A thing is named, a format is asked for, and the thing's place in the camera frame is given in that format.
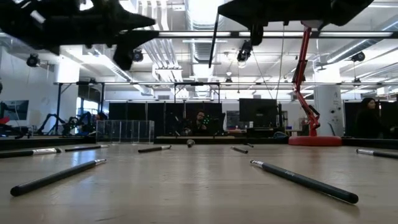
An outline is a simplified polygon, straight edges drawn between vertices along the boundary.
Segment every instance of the man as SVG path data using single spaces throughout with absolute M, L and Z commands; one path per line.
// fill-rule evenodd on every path
M 190 128 L 185 128 L 186 134 L 193 136 L 208 134 L 207 127 L 206 125 L 203 124 L 204 119 L 205 119 L 205 112 L 203 110 L 198 111 L 195 122 L 193 122 Z

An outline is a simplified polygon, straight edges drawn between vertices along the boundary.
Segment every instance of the woman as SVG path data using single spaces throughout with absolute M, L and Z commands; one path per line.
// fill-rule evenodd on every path
M 381 138 L 382 133 L 389 133 L 379 119 L 376 111 L 376 101 L 373 98 L 365 98 L 361 102 L 361 109 L 356 116 L 356 137 L 376 139 Z

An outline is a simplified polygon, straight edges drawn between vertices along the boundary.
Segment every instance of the wooden table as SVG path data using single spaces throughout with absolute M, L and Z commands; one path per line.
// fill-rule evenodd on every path
M 150 146 L 0 160 L 0 223 L 397 223 L 398 162 L 356 147 L 256 145 Z M 21 197 L 11 187 L 93 159 L 84 173 Z M 281 179 L 257 159 L 356 193 L 350 205 Z

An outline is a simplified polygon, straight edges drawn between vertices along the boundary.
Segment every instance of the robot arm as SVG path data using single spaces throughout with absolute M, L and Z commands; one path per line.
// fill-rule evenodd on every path
M 311 31 L 312 28 L 309 27 L 304 28 L 300 57 L 298 59 L 297 69 L 294 73 L 292 82 L 293 82 L 294 93 L 296 94 L 297 99 L 299 100 L 308 118 L 310 136 L 316 136 L 317 128 L 320 127 L 320 124 L 318 122 L 320 114 L 316 111 L 316 109 L 313 106 L 308 105 L 308 103 L 305 101 L 305 98 L 300 92 L 301 83 L 305 81 L 304 71 L 308 62 L 308 60 L 306 60 L 305 57 L 307 55 L 307 49 L 308 49 L 308 43 L 310 42 Z

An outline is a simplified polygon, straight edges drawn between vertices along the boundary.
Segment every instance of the cable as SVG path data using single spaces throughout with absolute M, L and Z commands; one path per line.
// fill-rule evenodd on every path
M 252 51 L 253 51 L 253 56 L 254 56 L 254 59 L 256 60 L 257 68 L 259 69 L 259 72 L 260 72 L 262 81 L 264 82 L 264 84 L 266 84 L 266 88 L 267 88 L 267 90 L 268 90 L 269 96 L 270 96 L 271 99 L 273 100 L 273 97 L 272 97 L 272 95 L 271 95 L 271 91 L 269 91 L 269 88 L 268 88 L 268 86 L 267 86 L 266 79 L 265 79 L 264 76 L 262 75 L 259 62 L 257 61 L 256 54 L 254 53 L 254 49 L 252 49 Z
M 240 87 L 239 87 L 239 70 L 240 70 L 240 69 L 239 69 L 239 64 L 238 64 L 238 93 L 241 93 L 241 92 L 240 92 Z
M 278 100 L 280 78 L 282 78 L 282 62 L 283 62 L 283 58 L 284 58 L 284 44 L 285 44 L 285 26 L 284 26 L 283 34 L 282 34 L 282 50 L 280 51 L 279 79 L 278 79 L 278 85 L 276 88 L 276 97 L 275 97 L 276 100 Z
M 28 85 L 28 84 L 29 84 L 30 70 L 31 70 L 31 68 L 29 67 L 29 71 L 27 72 L 27 80 L 26 80 L 26 85 Z

